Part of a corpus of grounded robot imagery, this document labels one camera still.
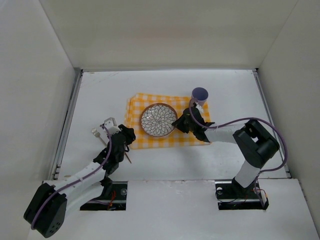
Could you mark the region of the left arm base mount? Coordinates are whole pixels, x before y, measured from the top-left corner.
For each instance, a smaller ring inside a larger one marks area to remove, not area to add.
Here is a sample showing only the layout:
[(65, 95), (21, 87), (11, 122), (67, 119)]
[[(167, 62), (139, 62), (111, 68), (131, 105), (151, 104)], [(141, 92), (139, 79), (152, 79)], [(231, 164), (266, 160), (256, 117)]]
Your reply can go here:
[(103, 190), (100, 196), (93, 198), (80, 207), (81, 211), (125, 211), (127, 207), (128, 182), (102, 181)]

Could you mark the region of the yellow white checkered cloth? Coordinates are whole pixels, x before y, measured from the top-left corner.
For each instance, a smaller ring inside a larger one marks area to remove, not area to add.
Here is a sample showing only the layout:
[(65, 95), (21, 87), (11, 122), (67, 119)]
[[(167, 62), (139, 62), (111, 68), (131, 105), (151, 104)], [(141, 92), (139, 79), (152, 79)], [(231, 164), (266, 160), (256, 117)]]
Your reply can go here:
[(145, 108), (152, 104), (164, 103), (176, 111), (181, 116), (190, 101), (188, 96), (166, 96), (148, 93), (137, 93), (129, 98), (126, 104), (126, 113), (124, 115), (124, 125), (133, 128), (136, 140), (130, 145), (131, 149), (151, 149), (151, 148), (173, 148), (188, 146), (205, 146), (208, 143), (196, 139), (192, 133), (182, 133), (175, 129), (171, 134), (164, 137), (152, 137), (147, 135), (140, 124), (140, 117)]

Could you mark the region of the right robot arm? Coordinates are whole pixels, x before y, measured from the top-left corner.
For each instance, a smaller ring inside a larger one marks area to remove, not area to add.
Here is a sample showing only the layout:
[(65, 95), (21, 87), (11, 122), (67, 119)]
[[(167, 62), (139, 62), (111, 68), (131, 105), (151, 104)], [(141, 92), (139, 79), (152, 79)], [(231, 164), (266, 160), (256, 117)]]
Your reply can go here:
[(235, 123), (225, 126), (205, 122), (196, 107), (186, 108), (172, 126), (182, 133), (192, 133), (197, 140), (205, 143), (232, 143), (240, 149), (244, 163), (232, 184), (247, 189), (258, 173), (279, 150), (277, 140), (257, 119), (249, 119), (244, 125)]

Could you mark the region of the patterned ceramic plate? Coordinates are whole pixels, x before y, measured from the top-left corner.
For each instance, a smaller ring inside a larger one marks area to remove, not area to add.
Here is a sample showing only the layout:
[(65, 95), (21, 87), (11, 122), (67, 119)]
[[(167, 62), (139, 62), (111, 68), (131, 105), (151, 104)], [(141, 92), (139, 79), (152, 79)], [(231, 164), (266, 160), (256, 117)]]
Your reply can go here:
[(147, 106), (140, 115), (140, 126), (150, 137), (162, 138), (170, 135), (178, 119), (176, 110), (166, 103), (154, 103)]

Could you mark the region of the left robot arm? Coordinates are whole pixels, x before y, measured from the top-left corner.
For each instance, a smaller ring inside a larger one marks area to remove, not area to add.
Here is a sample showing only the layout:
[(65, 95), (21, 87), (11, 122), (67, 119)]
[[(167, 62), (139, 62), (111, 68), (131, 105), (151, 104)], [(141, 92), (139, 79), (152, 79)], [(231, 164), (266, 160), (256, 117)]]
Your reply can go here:
[(26, 208), (24, 220), (44, 238), (50, 238), (61, 228), (68, 213), (100, 197), (112, 185), (109, 176), (124, 160), (136, 135), (133, 128), (123, 124), (104, 127), (104, 130), (108, 137), (106, 148), (67, 179), (54, 184), (43, 182)]

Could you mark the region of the lavender paper cup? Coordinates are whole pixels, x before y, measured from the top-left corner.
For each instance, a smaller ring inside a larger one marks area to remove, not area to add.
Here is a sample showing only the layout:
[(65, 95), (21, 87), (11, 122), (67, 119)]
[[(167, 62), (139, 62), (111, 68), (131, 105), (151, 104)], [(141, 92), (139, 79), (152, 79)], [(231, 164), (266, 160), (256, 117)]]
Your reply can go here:
[(203, 87), (196, 87), (192, 90), (191, 97), (196, 99), (198, 104), (203, 107), (209, 97), (209, 93)]

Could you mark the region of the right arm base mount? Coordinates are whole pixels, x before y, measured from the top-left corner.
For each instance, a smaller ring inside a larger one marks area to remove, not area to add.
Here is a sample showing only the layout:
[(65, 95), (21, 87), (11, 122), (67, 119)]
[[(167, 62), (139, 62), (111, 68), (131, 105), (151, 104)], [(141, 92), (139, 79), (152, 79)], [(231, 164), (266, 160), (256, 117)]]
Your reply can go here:
[(232, 180), (215, 181), (215, 197), (219, 210), (266, 210), (269, 199), (259, 182), (243, 188)]

